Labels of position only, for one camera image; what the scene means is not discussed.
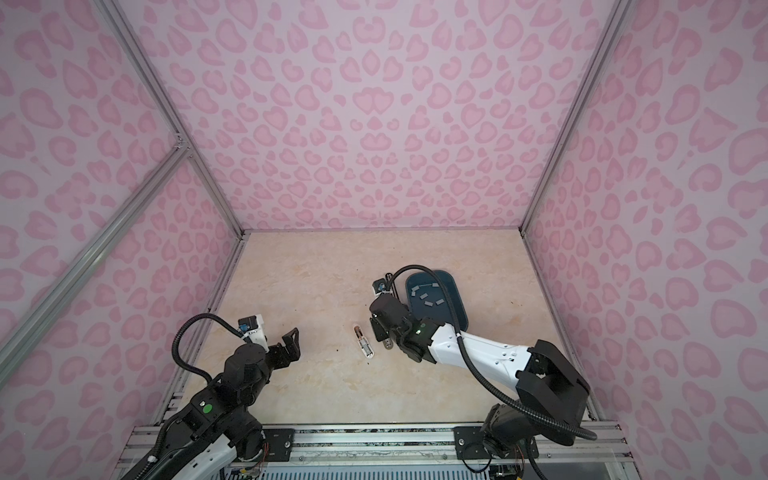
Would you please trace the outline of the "pink small stapler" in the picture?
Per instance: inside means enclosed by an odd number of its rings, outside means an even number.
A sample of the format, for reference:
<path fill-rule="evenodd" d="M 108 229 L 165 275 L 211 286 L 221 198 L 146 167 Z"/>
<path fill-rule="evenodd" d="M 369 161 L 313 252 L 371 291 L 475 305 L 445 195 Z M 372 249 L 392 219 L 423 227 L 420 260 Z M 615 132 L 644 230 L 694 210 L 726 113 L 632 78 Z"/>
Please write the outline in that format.
<path fill-rule="evenodd" d="M 359 325 L 355 325 L 353 327 L 353 331 L 356 336 L 359 347 L 363 355 L 365 356 L 365 358 L 368 360 L 372 359 L 374 357 L 374 351 L 367 337 L 363 333 L 362 328 Z"/>

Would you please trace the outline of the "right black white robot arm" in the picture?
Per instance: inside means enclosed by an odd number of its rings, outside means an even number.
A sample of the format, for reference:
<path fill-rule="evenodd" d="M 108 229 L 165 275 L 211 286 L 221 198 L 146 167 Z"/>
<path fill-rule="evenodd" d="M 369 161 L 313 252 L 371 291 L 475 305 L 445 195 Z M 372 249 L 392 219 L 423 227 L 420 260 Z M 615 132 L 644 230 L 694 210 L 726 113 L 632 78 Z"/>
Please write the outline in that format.
<path fill-rule="evenodd" d="M 536 436 L 567 447 L 598 439 L 582 426 L 591 388 L 553 343 L 504 344 L 419 319 L 391 293 L 379 294 L 369 310 L 378 341 L 393 343 L 417 363 L 464 368 L 498 400 L 481 427 L 490 455 L 507 457 Z"/>

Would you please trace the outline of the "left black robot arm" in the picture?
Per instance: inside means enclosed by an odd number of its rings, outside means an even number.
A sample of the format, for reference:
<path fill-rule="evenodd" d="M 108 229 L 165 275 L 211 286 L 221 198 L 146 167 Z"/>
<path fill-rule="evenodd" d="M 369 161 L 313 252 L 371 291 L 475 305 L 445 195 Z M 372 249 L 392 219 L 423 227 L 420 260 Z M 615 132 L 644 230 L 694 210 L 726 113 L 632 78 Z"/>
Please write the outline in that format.
<path fill-rule="evenodd" d="M 267 348 L 245 343 L 223 371 L 160 427 L 150 450 L 125 479 L 212 479 L 236 461 L 268 458 L 268 437 L 249 412 L 272 373 L 300 359 L 300 334 L 290 330 Z"/>

